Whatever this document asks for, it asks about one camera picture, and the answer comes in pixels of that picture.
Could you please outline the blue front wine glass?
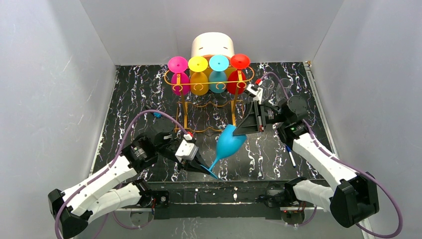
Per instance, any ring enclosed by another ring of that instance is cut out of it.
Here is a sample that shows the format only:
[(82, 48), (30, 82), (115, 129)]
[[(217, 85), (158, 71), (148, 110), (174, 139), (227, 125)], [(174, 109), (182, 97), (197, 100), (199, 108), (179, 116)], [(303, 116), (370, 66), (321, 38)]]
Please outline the blue front wine glass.
[(218, 141), (216, 143), (216, 155), (215, 160), (210, 167), (202, 166), (211, 177), (218, 179), (218, 177), (213, 173), (213, 168), (215, 165), (222, 159), (228, 158), (235, 153), (237, 153), (240, 148), (245, 143), (247, 137), (246, 135), (234, 135), (236, 126), (228, 124), (226, 128), (221, 132)]

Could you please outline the clear wine glass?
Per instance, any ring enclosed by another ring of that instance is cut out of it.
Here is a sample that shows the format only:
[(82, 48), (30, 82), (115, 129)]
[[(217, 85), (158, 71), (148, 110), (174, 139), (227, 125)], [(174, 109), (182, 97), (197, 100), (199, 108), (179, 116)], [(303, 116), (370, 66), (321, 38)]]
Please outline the clear wine glass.
[(282, 78), (278, 83), (276, 89), (276, 99), (281, 101), (283, 99), (287, 99), (289, 97), (289, 92), (292, 86), (292, 81), (287, 78)]

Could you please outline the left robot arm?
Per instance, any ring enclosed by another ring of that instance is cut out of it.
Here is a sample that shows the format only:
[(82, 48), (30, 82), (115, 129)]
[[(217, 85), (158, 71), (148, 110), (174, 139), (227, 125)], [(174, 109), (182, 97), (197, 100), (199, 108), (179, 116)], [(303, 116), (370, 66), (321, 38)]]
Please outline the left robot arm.
[(96, 218), (122, 207), (150, 207), (153, 203), (167, 207), (168, 192), (154, 193), (143, 179), (116, 189), (117, 185), (157, 163), (160, 155), (176, 162), (179, 170), (209, 174), (192, 135), (177, 138), (173, 124), (158, 119), (122, 149), (114, 164), (108, 163), (71, 188), (54, 189), (48, 194), (50, 212), (59, 220), (58, 235), (71, 239)]

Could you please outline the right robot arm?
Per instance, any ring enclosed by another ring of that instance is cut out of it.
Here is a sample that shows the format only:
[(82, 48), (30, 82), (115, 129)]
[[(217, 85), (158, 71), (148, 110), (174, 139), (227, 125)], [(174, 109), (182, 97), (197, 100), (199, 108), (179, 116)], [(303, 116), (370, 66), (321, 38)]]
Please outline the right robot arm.
[(343, 227), (349, 228), (379, 212), (376, 184), (367, 173), (359, 173), (334, 160), (335, 155), (324, 147), (304, 123), (307, 117), (306, 100), (292, 96), (280, 106), (249, 102), (241, 122), (233, 134), (263, 132), (267, 125), (278, 123), (277, 134), (282, 143), (300, 155), (316, 169), (329, 186), (315, 184), (298, 177), (284, 184), (274, 195), (262, 195), (270, 207), (276, 203), (310, 202), (331, 212)]

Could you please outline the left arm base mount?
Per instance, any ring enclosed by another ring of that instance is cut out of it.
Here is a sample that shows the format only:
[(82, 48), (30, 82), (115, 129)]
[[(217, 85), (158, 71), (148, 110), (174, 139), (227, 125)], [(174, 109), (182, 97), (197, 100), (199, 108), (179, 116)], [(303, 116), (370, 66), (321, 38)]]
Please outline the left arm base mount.
[(143, 196), (140, 202), (130, 212), (130, 220), (134, 227), (142, 228), (149, 225), (155, 217), (156, 209), (169, 207), (169, 191), (152, 191)]

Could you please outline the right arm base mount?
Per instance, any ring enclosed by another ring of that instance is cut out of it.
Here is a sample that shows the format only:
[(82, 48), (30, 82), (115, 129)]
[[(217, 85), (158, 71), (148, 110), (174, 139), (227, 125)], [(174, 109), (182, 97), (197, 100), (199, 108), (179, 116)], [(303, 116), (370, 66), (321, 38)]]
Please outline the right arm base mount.
[(263, 203), (268, 208), (280, 209), (284, 225), (296, 229), (310, 223), (317, 212), (317, 206), (313, 206), (311, 216), (308, 219), (305, 219), (307, 202), (294, 199), (285, 189), (269, 189), (265, 194), (257, 196), (255, 202)]

